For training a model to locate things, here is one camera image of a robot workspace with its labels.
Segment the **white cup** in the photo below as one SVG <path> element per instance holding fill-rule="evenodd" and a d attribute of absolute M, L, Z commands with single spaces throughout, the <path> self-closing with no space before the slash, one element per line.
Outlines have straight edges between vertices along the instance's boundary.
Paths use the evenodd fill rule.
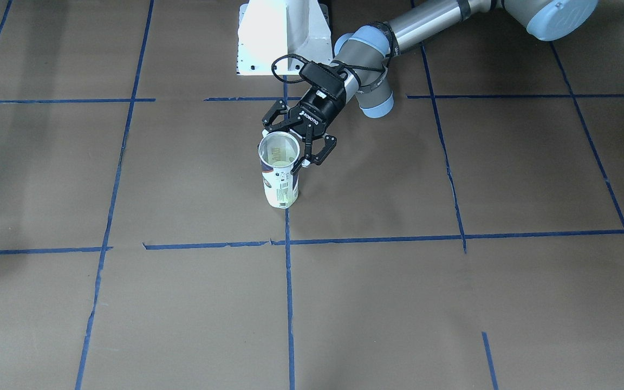
<path fill-rule="evenodd" d="M 272 207 L 287 209 L 297 199 L 297 175 L 290 171 L 299 157 L 297 139 L 282 131 L 268 133 L 259 144 L 264 193 Z"/>

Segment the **blue joint cap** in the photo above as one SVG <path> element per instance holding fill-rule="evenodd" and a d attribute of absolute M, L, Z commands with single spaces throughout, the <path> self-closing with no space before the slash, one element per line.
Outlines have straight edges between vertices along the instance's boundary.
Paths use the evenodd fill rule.
<path fill-rule="evenodd" d="M 360 27 L 353 36 L 348 39 L 362 42 L 377 50 L 381 55 L 389 54 L 389 41 L 387 37 L 384 37 L 383 32 L 379 29 L 375 29 L 371 25 Z"/>
<path fill-rule="evenodd" d="M 389 113 L 389 111 L 394 108 L 394 92 L 384 101 L 384 103 L 380 103 L 378 106 L 374 106 L 371 108 L 362 108 L 362 113 L 368 116 L 369 118 L 382 118 Z"/>
<path fill-rule="evenodd" d="M 348 38 L 353 36 L 353 32 L 347 32 L 339 37 L 339 40 L 334 44 L 334 55 L 338 55 L 343 47 L 343 44 L 346 43 Z"/>

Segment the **silver metal tube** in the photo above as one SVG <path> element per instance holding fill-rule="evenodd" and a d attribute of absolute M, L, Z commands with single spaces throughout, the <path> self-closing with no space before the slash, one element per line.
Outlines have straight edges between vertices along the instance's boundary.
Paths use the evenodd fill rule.
<path fill-rule="evenodd" d="M 403 15 L 389 21 L 401 52 L 438 32 L 461 22 L 457 0 L 427 0 Z"/>

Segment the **floor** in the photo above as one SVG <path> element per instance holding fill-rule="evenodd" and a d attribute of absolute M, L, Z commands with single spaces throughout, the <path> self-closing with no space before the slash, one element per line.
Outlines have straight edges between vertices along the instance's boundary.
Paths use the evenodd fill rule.
<path fill-rule="evenodd" d="M 397 57 L 288 211 L 241 3 L 0 0 L 0 388 L 624 389 L 624 0 Z"/>

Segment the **robotic arm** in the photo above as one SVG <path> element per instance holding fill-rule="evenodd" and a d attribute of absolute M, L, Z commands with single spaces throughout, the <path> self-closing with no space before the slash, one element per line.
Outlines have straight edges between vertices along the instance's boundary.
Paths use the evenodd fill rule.
<path fill-rule="evenodd" d="M 287 83 L 305 81 L 310 88 L 292 108 L 284 101 L 274 103 L 262 119 L 264 131 L 292 132 L 302 139 L 304 153 L 293 165 L 293 174 L 310 164 L 321 165 L 336 146 L 336 137 L 327 134 L 327 128 L 353 97 L 370 118 L 391 111 L 394 95 L 386 76 L 392 57 L 468 19 L 474 12 L 489 12 L 496 7 L 505 8 L 540 40 L 556 40 L 579 27 L 596 5 L 597 0 L 427 0 L 389 22 L 364 25 L 340 37 L 330 64 L 308 61 L 296 54 L 275 60 L 271 72 L 277 79 Z M 284 59 L 303 63 L 299 80 L 286 81 L 277 76 L 276 64 Z M 284 114 L 288 118 L 274 124 Z M 314 154 L 313 142 L 322 138 L 324 147 Z"/>

